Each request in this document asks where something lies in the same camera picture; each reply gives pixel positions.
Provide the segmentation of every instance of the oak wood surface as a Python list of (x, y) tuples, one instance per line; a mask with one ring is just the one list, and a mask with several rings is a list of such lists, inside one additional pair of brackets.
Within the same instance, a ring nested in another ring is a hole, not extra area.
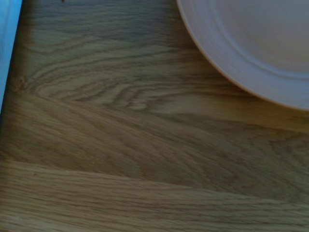
[(0, 231), (308, 231), (308, 119), (222, 77), (173, 0), (25, 0)]

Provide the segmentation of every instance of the plate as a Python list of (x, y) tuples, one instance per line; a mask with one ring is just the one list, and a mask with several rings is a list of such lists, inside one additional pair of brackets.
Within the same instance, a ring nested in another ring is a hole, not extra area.
[(308, 0), (178, 0), (201, 52), (263, 99), (309, 111)]

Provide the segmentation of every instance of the wood grain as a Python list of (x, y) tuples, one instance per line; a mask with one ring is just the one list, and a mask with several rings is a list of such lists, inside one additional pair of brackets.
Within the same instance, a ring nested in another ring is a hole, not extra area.
[(5, 178), (0, 183), (3, 202), (0, 217), (5, 221), (0, 226), (8, 231), (306, 232), (309, 229), (309, 205), (305, 204), (17, 162), (2, 164), (1, 173)]
[(0, 230), (308, 231), (308, 117), (223, 78), (174, 1), (24, 1)]

